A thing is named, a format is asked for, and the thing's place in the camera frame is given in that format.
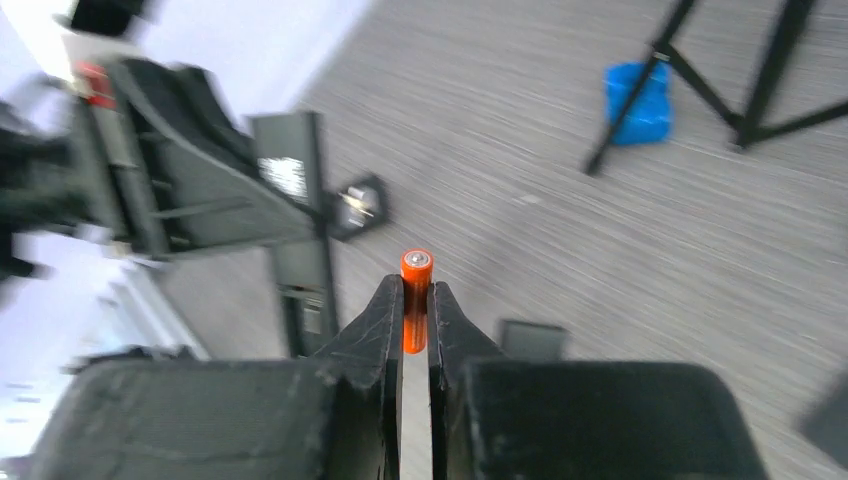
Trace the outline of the black square frame box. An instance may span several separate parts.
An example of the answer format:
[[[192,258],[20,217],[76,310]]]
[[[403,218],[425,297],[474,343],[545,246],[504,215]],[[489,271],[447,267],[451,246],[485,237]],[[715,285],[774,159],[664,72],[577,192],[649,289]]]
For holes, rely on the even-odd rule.
[[[387,224],[389,196],[383,180],[370,173],[358,178],[328,197],[328,233],[347,242]]]

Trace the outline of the black remote with buttons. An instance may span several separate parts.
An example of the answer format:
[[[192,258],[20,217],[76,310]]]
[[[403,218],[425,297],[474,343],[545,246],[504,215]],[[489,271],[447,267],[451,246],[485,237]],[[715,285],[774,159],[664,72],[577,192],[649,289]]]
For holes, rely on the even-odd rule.
[[[282,235],[268,253],[280,325],[292,357],[310,356],[340,331],[321,117],[314,111],[250,119],[260,177],[282,199]]]

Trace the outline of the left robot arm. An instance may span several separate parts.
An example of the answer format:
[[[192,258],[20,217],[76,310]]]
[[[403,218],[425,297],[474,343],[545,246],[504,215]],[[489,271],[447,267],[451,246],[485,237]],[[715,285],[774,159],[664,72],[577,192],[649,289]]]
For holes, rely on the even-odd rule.
[[[331,282],[320,119],[259,116],[240,132],[213,75],[118,57],[77,66],[66,133],[1,131],[1,274],[26,277],[18,232],[81,224],[154,261],[264,247],[283,293]]]

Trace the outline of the plain black remote control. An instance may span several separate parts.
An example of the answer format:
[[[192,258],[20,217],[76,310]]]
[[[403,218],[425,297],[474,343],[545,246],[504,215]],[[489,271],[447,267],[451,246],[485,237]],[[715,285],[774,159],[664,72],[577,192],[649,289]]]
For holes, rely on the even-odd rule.
[[[847,371],[803,415],[800,433],[843,469],[847,469]]]

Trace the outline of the blue toy car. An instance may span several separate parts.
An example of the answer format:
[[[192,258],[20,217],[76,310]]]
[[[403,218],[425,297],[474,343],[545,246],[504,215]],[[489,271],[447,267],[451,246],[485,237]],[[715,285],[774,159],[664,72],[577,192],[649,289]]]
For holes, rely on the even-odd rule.
[[[606,116],[612,123],[635,85],[643,64],[619,63],[605,71]],[[664,142],[673,128],[674,112],[670,98],[672,70],[659,62],[646,81],[638,98],[625,116],[612,139],[619,146]]]

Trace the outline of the black music stand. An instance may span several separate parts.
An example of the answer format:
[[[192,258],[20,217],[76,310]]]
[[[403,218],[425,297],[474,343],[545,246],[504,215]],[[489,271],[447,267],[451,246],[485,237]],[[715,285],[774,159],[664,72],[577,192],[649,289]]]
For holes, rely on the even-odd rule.
[[[846,117],[794,125],[847,102],[847,4],[795,6],[695,1],[672,45],[740,123],[722,152],[844,184]]]

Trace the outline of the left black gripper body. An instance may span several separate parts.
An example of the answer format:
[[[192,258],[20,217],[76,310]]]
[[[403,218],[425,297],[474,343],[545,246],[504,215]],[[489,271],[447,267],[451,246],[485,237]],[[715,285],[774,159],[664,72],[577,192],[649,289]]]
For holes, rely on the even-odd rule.
[[[119,242],[161,259],[171,253],[133,116],[158,120],[129,58],[82,61],[72,68],[79,103],[72,144],[90,215]]]

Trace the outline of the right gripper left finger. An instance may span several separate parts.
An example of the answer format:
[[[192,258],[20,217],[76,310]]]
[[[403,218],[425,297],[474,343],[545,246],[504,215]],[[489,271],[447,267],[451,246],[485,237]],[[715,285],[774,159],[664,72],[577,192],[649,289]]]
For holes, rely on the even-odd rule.
[[[395,479],[404,288],[386,276],[314,355],[101,361],[79,373],[31,479]]]

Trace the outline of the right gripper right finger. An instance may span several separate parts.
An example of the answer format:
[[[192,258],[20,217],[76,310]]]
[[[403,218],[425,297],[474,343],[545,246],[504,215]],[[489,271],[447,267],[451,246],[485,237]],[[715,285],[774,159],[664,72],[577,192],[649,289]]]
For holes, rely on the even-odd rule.
[[[437,479],[764,479],[736,399],[685,362],[507,356],[450,287],[427,298]]]

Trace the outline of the orange battery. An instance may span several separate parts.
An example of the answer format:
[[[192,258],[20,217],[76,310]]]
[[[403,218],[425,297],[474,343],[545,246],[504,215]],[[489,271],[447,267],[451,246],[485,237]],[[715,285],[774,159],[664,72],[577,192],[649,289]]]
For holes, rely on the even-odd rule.
[[[411,249],[401,257],[404,285],[403,350],[418,354],[427,345],[427,295],[432,283],[433,256]]]

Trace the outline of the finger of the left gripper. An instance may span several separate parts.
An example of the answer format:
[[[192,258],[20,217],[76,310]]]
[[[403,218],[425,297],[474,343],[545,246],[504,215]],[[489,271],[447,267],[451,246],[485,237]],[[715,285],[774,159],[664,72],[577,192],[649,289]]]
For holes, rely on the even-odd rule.
[[[207,71],[131,59],[158,120],[133,116],[171,253],[269,245],[282,199],[260,177],[254,139],[224,113]]]

